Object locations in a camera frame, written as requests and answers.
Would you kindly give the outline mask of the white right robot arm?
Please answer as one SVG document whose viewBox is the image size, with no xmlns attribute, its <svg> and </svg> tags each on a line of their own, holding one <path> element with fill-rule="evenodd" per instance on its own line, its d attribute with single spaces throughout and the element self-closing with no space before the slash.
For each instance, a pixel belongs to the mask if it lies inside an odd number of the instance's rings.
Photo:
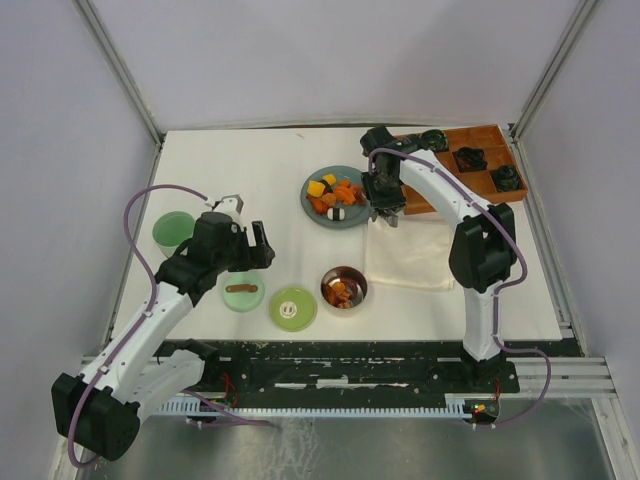
<svg viewBox="0 0 640 480">
<path fill-rule="evenodd" d="M 459 379 L 467 389 L 481 391 L 494 381 L 490 361 L 501 352 L 497 295 L 521 257 L 513 210 L 505 203 L 488 202 L 464 185 L 421 135 L 397 138 L 377 126 L 366 131 L 360 145 L 368 159 L 361 180 L 375 219 L 396 226 L 407 204 L 403 188 L 408 186 L 452 229 L 448 265 L 464 291 L 463 349 L 470 358 L 460 364 Z"/>
</svg>

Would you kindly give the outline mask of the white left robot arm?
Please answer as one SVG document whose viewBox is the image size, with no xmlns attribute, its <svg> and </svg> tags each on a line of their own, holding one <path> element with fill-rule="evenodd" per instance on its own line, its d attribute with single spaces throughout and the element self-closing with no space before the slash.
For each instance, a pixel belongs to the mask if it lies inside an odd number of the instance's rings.
<svg viewBox="0 0 640 480">
<path fill-rule="evenodd" d="M 193 235 L 159 267 L 145 300 L 127 326 L 79 374 L 61 374 L 51 388 L 57 431 L 115 461 L 133 444 L 143 422 L 183 390 L 215 387 L 221 378 L 219 351 L 194 339 L 178 341 L 171 355 L 149 361 L 173 328 L 220 274 L 270 267 L 275 252 L 264 225 L 243 228 L 225 213 L 203 213 Z"/>
</svg>

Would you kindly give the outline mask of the beige steel lunch bowl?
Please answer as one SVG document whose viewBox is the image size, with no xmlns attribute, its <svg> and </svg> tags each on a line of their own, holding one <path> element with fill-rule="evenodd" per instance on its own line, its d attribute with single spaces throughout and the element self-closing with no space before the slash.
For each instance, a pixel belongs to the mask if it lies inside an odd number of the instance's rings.
<svg viewBox="0 0 640 480">
<path fill-rule="evenodd" d="M 323 291 L 322 291 L 322 285 L 323 284 L 329 284 L 331 287 L 334 283 L 336 282 L 343 282 L 344 284 L 350 285 L 353 288 L 357 288 L 358 289 L 358 304 L 351 308 L 351 309 L 340 309 L 337 306 L 338 300 L 336 299 L 336 302 L 331 305 L 329 304 L 326 299 L 324 298 L 323 295 Z M 322 277 L 321 281 L 320 281 L 320 292 L 322 294 L 322 298 L 325 301 L 325 303 L 329 306 L 329 308 L 331 310 L 334 311 L 353 311 L 358 307 L 361 307 L 364 304 L 364 301 L 367 297 L 368 294 L 368 282 L 364 276 L 363 273 L 361 273 L 359 270 L 357 270 L 356 268 L 350 267 L 350 266 L 337 266 L 334 267 L 332 269 L 330 269 L 328 272 L 326 272 L 324 274 L 324 276 Z"/>
</svg>

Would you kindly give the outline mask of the steel serving tongs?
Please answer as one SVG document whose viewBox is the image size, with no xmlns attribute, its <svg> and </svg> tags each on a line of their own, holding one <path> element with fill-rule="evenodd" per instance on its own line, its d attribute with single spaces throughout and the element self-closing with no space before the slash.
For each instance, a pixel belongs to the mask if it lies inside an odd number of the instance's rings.
<svg viewBox="0 0 640 480">
<path fill-rule="evenodd" d="M 381 220 L 384 221 L 381 217 L 380 217 L 380 211 L 382 209 L 387 209 L 387 208 L 395 208 L 393 205 L 387 205 L 385 203 L 376 203 L 376 204 L 372 204 L 371 205 L 372 208 L 372 214 L 371 214 L 371 220 L 373 222 L 377 221 L 377 220 Z"/>
</svg>

